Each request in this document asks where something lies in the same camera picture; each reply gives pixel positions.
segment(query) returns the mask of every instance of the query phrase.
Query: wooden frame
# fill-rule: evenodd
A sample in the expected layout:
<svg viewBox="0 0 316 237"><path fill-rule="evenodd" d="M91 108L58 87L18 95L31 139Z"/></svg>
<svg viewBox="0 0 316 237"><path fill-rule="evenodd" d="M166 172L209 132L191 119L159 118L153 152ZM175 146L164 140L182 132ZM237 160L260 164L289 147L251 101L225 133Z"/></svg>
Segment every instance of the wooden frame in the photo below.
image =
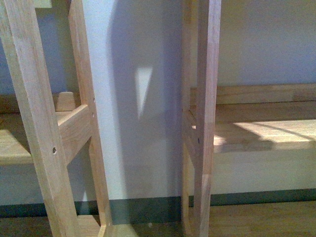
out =
<svg viewBox="0 0 316 237"><path fill-rule="evenodd" d="M33 163L53 236L80 236L67 165L89 143L100 217L99 237L112 234L112 220L101 150L85 22L81 0L69 4L69 21L80 99L72 93L51 96L34 3L0 0L0 36L9 65L25 134L17 114L2 115L0 128L19 132L13 141L1 137L0 164ZM16 113L12 96L0 97L1 113Z"/></svg>
<svg viewBox="0 0 316 237"><path fill-rule="evenodd" d="M183 0L182 221L186 235L195 237L208 236L214 153L316 148L316 84L217 86L220 15L221 0ZM192 79L197 88L190 88ZM192 225L190 159L195 169Z"/></svg>

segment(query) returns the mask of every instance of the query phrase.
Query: wooden shelf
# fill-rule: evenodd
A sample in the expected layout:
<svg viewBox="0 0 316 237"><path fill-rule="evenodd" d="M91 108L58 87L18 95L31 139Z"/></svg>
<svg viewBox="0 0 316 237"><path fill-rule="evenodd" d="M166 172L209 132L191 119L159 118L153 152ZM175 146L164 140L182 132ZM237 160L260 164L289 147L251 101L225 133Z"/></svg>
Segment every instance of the wooden shelf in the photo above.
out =
<svg viewBox="0 0 316 237"><path fill-rule="evenodd" d="M195 105L190 112L194 127ZM216 106L215 153L309 148L316 148L316 101Z"/></svg>
<svg viewBox="0 0 316 237"><path fill-rule="evenodd" d="M71 112L56 112L58 120ZM33 164L20 114L0 114L0 165Z"/></svg>

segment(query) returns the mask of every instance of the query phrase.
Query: white wall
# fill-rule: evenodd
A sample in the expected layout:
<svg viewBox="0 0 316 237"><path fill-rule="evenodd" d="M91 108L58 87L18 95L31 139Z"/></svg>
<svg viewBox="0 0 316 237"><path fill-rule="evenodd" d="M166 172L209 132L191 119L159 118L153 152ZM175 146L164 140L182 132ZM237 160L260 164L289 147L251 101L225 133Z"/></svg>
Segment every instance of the white wall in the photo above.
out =
<svg viewBox="0 0 316 237"><path fill-rule="evenodd" d="M316 1L223 0L219 85L316 82Z"/></svg>
<svg viewBox="0 0 316 237"><path fill-rule="evenodd" d="M110 199L179 196L181 1L85 1Z"/></svg>

